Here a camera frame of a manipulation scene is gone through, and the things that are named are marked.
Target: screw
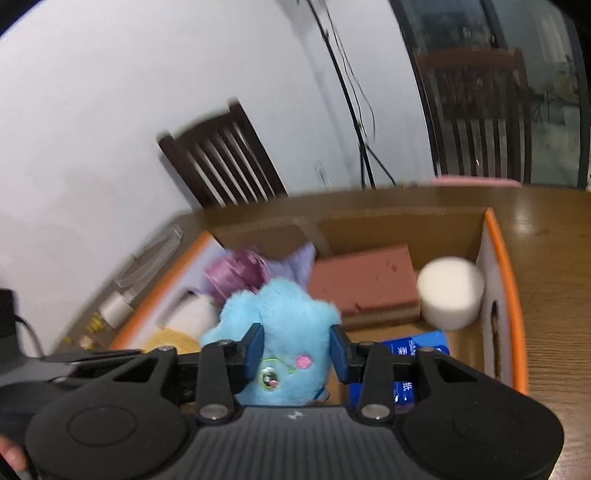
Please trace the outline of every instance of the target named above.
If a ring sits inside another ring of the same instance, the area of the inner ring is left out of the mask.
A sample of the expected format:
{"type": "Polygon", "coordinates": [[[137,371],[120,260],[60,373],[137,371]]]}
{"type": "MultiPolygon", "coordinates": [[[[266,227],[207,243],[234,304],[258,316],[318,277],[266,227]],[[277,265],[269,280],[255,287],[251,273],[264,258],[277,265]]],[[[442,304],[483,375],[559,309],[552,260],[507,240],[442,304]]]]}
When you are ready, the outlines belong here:
{"type": "Polygon", "coordinates": [[[361,415],[367,419],[380,420],[390,415],[390,409],[381,403],[370,403],[361,409],[361,415]]]}
{"type": "Polygon", "coordinates": [[[199,409],[199,414],[208,420],[221,420],[228,416],[229,410],[225,405],[209,403],[199,409]]]}

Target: purple plush toy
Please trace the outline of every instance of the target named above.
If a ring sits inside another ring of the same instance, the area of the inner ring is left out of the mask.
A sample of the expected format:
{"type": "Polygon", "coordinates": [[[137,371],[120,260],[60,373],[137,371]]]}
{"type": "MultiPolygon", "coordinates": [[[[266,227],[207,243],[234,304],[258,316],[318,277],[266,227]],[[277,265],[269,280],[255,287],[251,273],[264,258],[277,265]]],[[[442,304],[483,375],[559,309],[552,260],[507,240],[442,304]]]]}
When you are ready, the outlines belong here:
{"type": "Polygon", "coordinates": [[[282,261],[267,260],[254,247],[232,251],[206,269],[208,293],[217,305],[223,306],[234,292],[256,293],[273,278],[291,280],[305,290],[315,255],[312,243],[303,245],[282,261]]]}

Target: human hand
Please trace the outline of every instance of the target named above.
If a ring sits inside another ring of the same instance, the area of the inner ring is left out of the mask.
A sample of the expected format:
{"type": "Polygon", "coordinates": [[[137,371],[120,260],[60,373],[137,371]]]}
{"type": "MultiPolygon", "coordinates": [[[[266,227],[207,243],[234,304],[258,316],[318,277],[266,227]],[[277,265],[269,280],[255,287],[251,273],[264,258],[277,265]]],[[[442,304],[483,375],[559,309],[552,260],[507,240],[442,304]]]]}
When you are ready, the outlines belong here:
{"type": "Polygon", "coordinates": [[[15,472],[22,472],[27,468],[27,458],[22,449],[14,442],[0,435],[0,455],[15,472]]]}

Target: dark wooden chair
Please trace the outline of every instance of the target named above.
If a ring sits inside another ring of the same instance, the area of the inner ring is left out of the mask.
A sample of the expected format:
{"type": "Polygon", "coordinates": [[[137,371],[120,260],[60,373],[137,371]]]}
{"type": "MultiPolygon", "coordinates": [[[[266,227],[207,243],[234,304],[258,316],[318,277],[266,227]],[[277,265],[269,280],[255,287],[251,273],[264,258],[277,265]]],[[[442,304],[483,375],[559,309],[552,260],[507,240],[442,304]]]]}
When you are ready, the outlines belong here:
{"type": "Polygon", "coordinates": [[[202,207],[270,200],[285,194],[279,175],[240,103],[158,145],[202,207]]]}
{"type": "Polygon", "coordinates": [[[465,175],[467,156],[471,176],[530,183],[531,108],[521,50],[450,48],[428,54],[416,50],[415,59],[433,122],[434,162],[439,162],[441,173],[465,175]],[[460,135],[464,129],[467,151],[460,135]],[[448,162],[454,146],[457,171],[448,162]]]}

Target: black cable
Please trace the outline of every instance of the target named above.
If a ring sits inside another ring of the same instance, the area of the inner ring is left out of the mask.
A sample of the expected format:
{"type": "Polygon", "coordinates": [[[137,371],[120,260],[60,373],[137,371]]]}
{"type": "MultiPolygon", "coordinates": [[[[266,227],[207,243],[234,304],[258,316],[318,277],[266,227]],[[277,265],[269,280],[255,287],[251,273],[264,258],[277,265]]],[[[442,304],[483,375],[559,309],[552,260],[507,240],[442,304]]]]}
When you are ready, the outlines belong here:
{"type": "Polygon", "coordinates": [[[347,69],[347,54],[345,53],[345,48],[343,46],[343,43],[340,41],[340,37],[339,37],[339,33],[336,30],[335,24],[332,21],[332,18],[330,16],[330,12],[329,12],[329,7],[326,4],[326,2],[324,2],[324,8],[326,10],[326,14],[328,15],[329,18],[329,22],[330,22],[330,28],[332,29],[333,32],[333,36],[335,38],[335,45],[336,45],[336,49],[338,50],[339,54],[340,54],[340,58],[343,61],[343,69],[345,70],[345,75],[347,76],[347,80],[349,82],[349,85],[351,85],[351,90],[353,90],[353,96],[355,97],[355,103],[357,103],[357,112],[359,114],[359,126],[361,127],[361,130],[363,131],[363,136],[365,137],[365,141],[367,141],[368,138],[368,133],[365,130],[365,124],[363,123],[363,113],[361,111],[361,105],[359,104],[359,98],[357,97],[357,91],[355,90],[355,85],[353,84],[353,80],[351,80],[351,75],[353,77],[355,77],[355,74],[353,73],[353,70],[350,69],[350,64],[349,64],[349,69],[350,69],[350,73],[349,74],[349,69],[347,69]]]}
{"type": "MultiPolygon", "coordinates": [[[[357,100],[357,93],[355,92],[355,86],[353,85],[353,82],[351,81],[351,77],[349,76],[349,72],[351,73],[351,76],[355,80],[355,83],[357,84],[357,87],[359,88],[359,91],[361,93],[361,96],[365,100],[365,103],[367,103],[367,106],[369,107],[369,111],[371,112],[371,118],[372,118],[372,140],[375,142],[375,114],[374,114],[374,108],[372,107],[371,102],[369,101],[367,95],[365,95],[365,92],[363,91],[363,87],[361,86],[361,83],[359,83],[359,80],[355,76],[355,72],[353,72],[353,67],[351,66],[351,62],[349,61],[349,58],[347,56],[347,52],[345,51],[345,47],[343,45],[343,41],[340,39],[339,31],[337,30],[337,28],[336,28],[336,26],[335,26],[335,24],[334,24],[334,22],[332,20],[332,17],[330,16],[329,6],[326,3],[326,0],[323,0],[323,4],[324,4],[324,9],[326,10],[326,15],[328,16],[328,19],[329,19],[329,22],[330,22],[330,26],[331,26],[332,31],[333,31],[333,35],[335,37],[335,43],[336,43],[337,49],[339,50],[340,56],[343,59],[343,65],[345,67],[345,74],[347,75],[347,80],[349,81],[349,83],[351,84],[351,88],[353,89],[353,94],[355,95],[355,100],[357,100]]],[[[363,132],[365,133],[365,138],[367,139],[367,132],[365,132],[365,126],[363,124],[363,115],[361,113],[361,108],[359,107],[359,101],[357,101],[357,106],[359,108],[359,120],[360,120],[361,126],[363,128],[363,132]]]]}
{"type": "Polygon", "coordinates": [[[382,170],[388,176],[388,178],[392,181],[392,183],[394,185],[396,185],[396,180],[394,180],[394,177],[390,175],[390,172],[388,171],[388,169],[384,166],[382,161],[378,158],[378,156],[374,153],[374,151],[370,148],[370,146],[366,145],[366,148],[369,150],[369,153],[372,154],[373,158],[375,158],[375,161],[378,162],[379,166],[382,167],[382,170]]]}
{"type": "Polygon", "coordinates": [[[330,60],[332,61],[333,67],[335,68],[336,75],[339,78],[340,87],[341,87],[341,90],[343,91],[343,96],[345,97],[345,101],[347,102],[347,107],[349,108],[349,115],[351,116],[351,120],[353,122],[355,134],[357,135],[357,141],[359,143],[359,153],[361,156],[361,161],[364,163],[365,167],[367,168],[369,184],[374,189],[375,188],[374,175],[371,171],[371,165],[369,164],[369,157],[368,157],[367,149],[365,147],[365,141],[363,140],[363,134],[361,133],[361,129],[360,129],[359,123],[357,121],[357,116],[355,115],[355,109],[353,108],[353,103],[351,102],[351,97],[349,95],[349,91],[347,90],[347,85],[345,83],[345,79],[343,78],[343,74],[340,71],[339,62],[337,61],[337,59],[335,57],[335,52],[334,52],[332,46],[330,45],[330,37],[328,36],[328,33],[324,30],[324,27],[322,26],[322,22],[320,21],[320,18],[318,17],[318,13],[316,12],[314,5],[312,4],[312,0],[306,0],[306,3],[308,4],[308,7],[310,8],[310,11],[312,12],[312,15],[314,17],[316,25],[318,26],[318,29],[320,30],[320,35],[322,36],[322,40],[324,41],[324,45],[326,46],[326,50],[328,50],[328,52],[329,52],[330,60]]]}
{"type": "MultiPolygon", "coordinates": [[[[347,75],[347,80],[349,81],[349,84],[351,85],[351,88],[353,89],[353,95],[355,96],[355,101],[357,102],[357,108],[359,111],[359,122],[361,124],[361,128],[363,129],[363,133],[365,134],[365,144],[364,147],[367,151],[369,151],[369,153],[373,156],[373,158],[376,160],[376,162],[378,162],[379,166],[382,168],[382,170],[384,171],[384,173],[388,176],[388,178],[390,179],[390,181],[392,182],[393,185],[396,185],[396,181],[394,180],[394,177],[390,174],[390,172],[388,171],[388,169],[386,168],[386,166],[382,163],[382,161],[378,158],[378,156],[375,154],[375,152],[369,147],[368,144],[368,135],[367,132],[365,131],[365,125],[363,124],[363,114],[361,112],[361,107],[359,106],[359,99],[357,98],[357,93],[355,90],[355,85],[353,85],[353,82],[351,81],[351,76],[354,78],[355,83],[357,84],[359,91],[361,92],[361,95],[363,96],[363,98],[365,99],[365,103],[367,103],[369,110],[371,111],[371,117],[372,117],[372,127],[373,127],[373,141],[375,141],[375,114],[374,114],[374,109],[369,101],[369,99],[367,98],[367,95],[365,95],[365,92],[363,91],[363,87],[361,86],[361,84],[359,83],[359,80],[357,79],[357,77],[355,76],[355,73],[353,72],[353,67],[351,66],[351,62],[349,61],[349,58],[347,56],[347,52],[345,51],[345,47],[343,45],[343,41],[340,39],[340,34],[335,26],[335,23],[332,20],[332,17],[330,16],[330,11],[329,11],[329,6],[326,3],[326,0],[322,0],[322,3],[324,5],[324,9],[326,10],[326,15],[328,16],[329,22],[330,22],[330,26],[332,28],[333,31],[333,36],[335,37],[335,43],[337,46],[337,49],[339,51],[339,54],[341,56],[341,59],[343,60],[343,66],[345,67],[345,74],[347,75]]],[[[361,188],[365,189],[365,172],[363,169],[363,163],[361,164],[361,188]]]]}
{"type": "Polygon", "coordinates": [[[31,340],[33,341],[33,345],[35,346],[35,350],[37,350],[37,355],[39,355],[41,358],[44,358],[45,353],[43,352],[43,347],[41,346],[41,342],[39,341],[39,337],[35,333],[35,330],[31,326],[31,324],[28,321],[20,318],[18,315],[15,315],[15,318],[16,318],[16,321],[18,323],[22,323],[23,327],[25,327],[27,332],[29,332],[29,335],[31,336],[31,340]]]}

